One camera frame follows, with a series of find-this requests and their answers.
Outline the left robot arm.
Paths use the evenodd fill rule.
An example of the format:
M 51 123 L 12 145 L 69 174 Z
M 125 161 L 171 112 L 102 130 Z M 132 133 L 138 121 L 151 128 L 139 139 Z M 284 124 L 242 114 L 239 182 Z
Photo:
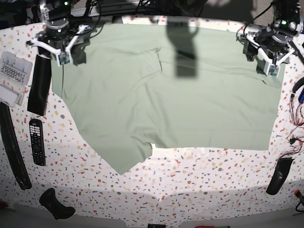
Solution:
M 291 55 L 304 60 L 300 50 L 294 43 L 304 30 L 304 20 L 300 15 L 298 0 L 274 0 L 259 16 L 273 8 L 273 22 L 259 31 L 247 30 L 244 27 L 240 36 L 245 41 L 245 55 L 247 61 L 253 61 L 260 55 L 265 64 L 265 75 L 278 77 L 282 63 L 287 63 Z

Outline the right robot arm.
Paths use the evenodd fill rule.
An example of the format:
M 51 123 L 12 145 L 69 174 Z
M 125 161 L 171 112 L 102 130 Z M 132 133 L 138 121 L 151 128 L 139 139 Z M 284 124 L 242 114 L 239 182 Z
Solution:
M 88 0 L 83 16 L 71 14 L 72 0 L 41 0 L 39 2 L 42 31 L 26 42 L 38 47 L 41 55 L 55 56 L 58 66 L 73 63 L 72 48 L 84 35 L 92 33 L 101 20 L 101 4 Z

